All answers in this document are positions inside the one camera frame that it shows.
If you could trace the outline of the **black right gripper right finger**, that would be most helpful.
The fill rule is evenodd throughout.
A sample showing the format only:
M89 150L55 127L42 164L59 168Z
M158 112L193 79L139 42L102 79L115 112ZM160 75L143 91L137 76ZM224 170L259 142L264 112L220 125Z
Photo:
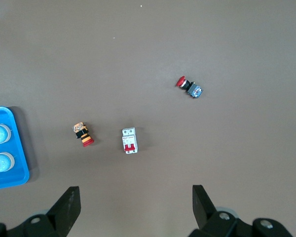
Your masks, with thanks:
M257 218L251 225L228 211L218 211L202 185L192 187L193 214L198 229L191 237L291 237L278 221Z

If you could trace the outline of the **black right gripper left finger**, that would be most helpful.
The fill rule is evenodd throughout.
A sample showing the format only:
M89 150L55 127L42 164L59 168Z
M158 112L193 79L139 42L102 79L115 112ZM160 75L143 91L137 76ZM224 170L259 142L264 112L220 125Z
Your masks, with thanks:
M0 223L0 237L66 237L80 212L80 190L78 186L72 186L47 213L31 216L10 230Z

